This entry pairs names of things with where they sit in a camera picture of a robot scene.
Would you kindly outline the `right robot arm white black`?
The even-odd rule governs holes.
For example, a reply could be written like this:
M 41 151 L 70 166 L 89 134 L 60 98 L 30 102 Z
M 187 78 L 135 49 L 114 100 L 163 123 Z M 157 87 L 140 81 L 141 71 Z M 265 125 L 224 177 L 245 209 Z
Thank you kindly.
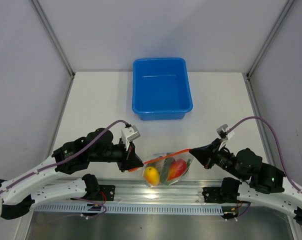
M 217 138 L 211 144 L 192 148 L 189 153 L 209 170 L 218 166 L 231 176 L 219 187 L 204 187 L 205 203 L 259 204 L 291 216 L 302 226 L 302 188 L 290 183 L 279 168 L 264 163 L 249 148 L 233 154 Z

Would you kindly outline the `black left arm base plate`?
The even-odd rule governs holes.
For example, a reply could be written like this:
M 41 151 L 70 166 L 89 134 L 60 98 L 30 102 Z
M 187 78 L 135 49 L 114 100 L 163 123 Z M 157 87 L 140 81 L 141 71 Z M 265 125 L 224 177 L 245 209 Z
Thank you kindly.
M 102 202 L 112 202 L 114 201 L 115 193 L 115 185 L 100 185 L 100 192 L 96 195 L 95 200 Z

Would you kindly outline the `red chili pepper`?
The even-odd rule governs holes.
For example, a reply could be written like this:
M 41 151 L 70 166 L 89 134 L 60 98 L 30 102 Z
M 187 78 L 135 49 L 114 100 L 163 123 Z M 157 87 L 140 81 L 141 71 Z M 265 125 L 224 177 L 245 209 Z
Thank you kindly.
M 173 162 L 168 171 L 167 180 L 171 181 L 173 179 L 179 178 L 187 170 L 187 162 L 183 159 L 178 159 Z

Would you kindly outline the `clear orange zip top bag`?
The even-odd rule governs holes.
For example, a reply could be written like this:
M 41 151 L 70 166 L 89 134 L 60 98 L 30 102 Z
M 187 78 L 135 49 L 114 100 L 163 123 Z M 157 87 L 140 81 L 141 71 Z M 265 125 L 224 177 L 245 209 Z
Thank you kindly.
M 177 177 L 173 180 L 168 181 L 168 173 L 169 168 L 172 163 L 177 161 L 178 159 L 183 159 L 187 163 L 187 169 L 180 177 Z M 157 153 L 152 155 L 152 157 L 146 161 L 144 161 L 144 166 L 140 168 L 134 168 L 129 170 L 130 173 L 138 174 L 140 177 L 143 178 L 145 184 L 150 187 L 154 188 L 157 186 L 165 186 L 168 187 L 174 183 L 177 183 L 183 180 L 189 172 L 190 166 L 193 162 L 194 157 L 189 153 L 188 149 L 184 149 L 178 152 L 165 152 L 165 153 Z M 143 177 L 143 173 L 146 167 L 155 167 L 159 172 L 159 184 L 156 186 L 149 185 Z

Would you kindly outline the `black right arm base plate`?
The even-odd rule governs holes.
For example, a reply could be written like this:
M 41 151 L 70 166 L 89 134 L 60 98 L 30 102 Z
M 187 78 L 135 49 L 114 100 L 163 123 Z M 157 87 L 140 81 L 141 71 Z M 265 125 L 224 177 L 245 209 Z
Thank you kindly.
M 236 204 L 240 202 L 239 193 L 236 189 L 207 186 L 202 189 L 205 203 Z

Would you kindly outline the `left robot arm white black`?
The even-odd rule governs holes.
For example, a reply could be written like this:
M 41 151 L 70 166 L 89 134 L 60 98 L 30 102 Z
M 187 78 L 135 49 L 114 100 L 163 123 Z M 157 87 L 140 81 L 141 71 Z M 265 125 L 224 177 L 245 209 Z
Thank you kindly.
M 143 167 L 133 141 L 140 137 L 135 126 L 121 130 L 117 144 L 106 128 L 65 143 L 38 166 L 11 180 L 0 179 L 0 218 L 13 220 L 44 203 L 64 199 L 96 200 L 101 187 L 93 174 L 62 184 L 52 182 L 86 170 L 90 163 L 116 163 L 121 172 Z

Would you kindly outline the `yellow orange bell pepper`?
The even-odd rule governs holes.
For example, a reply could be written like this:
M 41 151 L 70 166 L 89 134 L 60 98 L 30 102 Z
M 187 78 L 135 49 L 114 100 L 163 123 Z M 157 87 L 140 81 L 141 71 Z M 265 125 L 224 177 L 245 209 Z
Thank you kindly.
M 143 171 L 145 181 L 151 186 L 157 186 L 160 182 L 158 170 L 153 166 L 148 166 Z

